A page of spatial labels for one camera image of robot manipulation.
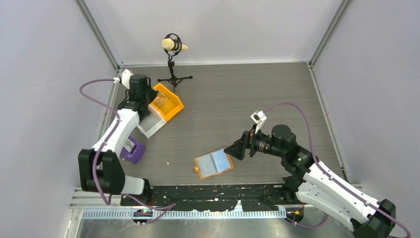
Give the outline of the orange leather card holder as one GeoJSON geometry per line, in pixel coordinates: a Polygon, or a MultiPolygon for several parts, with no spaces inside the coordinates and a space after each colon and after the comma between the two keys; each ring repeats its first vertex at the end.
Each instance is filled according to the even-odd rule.
{"type": "Polygon", "coordinates": [[[196,157],[194,162],[193,171],[199,175],[201,180],[234,169],[231,156],[224,152],[224,148],[196,157]]]}

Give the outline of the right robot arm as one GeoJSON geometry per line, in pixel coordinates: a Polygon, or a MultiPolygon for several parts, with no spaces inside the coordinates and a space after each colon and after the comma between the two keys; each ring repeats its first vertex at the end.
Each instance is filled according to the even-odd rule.
{"type": "Polygon", "coordinates": [[[396,206],[389,200],[378,201],[337,176],[317,157],[300,146],[296,135],[284,125],[276,125],[265,135],[253,125],[224,152],[243,160],[261,152],[281,158],[291,175],[282,186],[288,203],[303,202],[335,218],[356,238],[386,238],[395,227],[396,206]]]}

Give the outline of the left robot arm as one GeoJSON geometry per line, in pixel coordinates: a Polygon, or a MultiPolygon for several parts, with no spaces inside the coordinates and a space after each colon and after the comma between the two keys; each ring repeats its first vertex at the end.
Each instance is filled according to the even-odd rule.
{"type": "Polygon", "coordinates": [[[138,204],[147,205],[152,198],[150,182],[146,178],[126,175],[119,156],[133,129],[147,116],[148,106],[157,97],[158,91],[153,89],[148,76],[133,74],[129,70],[111,81],[122,84],[127,92],[117,109],[85,94],[83,88],[89,82],[79,89],[82,96],[114,114],[114,120],[99,141],[78,154],[81,187],[84,191],[99,193],[106,205],[111,204],[113,195],[121,194],[133,195],[138,204]]]}

